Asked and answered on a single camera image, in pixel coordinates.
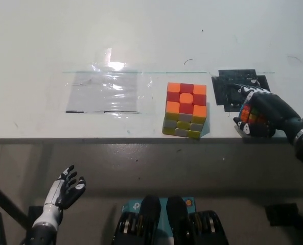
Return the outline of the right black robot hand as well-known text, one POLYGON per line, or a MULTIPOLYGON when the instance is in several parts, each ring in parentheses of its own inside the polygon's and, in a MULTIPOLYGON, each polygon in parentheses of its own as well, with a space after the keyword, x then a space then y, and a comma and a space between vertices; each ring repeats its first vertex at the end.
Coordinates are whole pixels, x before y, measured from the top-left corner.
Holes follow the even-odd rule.
POLYGON ((285 132, 291 141, 303 129, 303 119, 278 95, 260 87, 232 84, 245 99, 237 127, 252 137, 271 138, 276 130, 285 132))

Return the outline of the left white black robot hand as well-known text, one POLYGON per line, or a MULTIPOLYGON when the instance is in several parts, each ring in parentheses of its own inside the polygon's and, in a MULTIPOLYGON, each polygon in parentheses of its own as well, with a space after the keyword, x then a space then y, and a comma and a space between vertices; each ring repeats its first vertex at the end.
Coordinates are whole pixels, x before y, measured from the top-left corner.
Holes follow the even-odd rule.
POLYGON ((75 166, 66 168, 53 182, 46 196, 44 205, 54 205, 60 210, 68 209, 86 190, 86 181, 80 177, 77 181, 75 166))

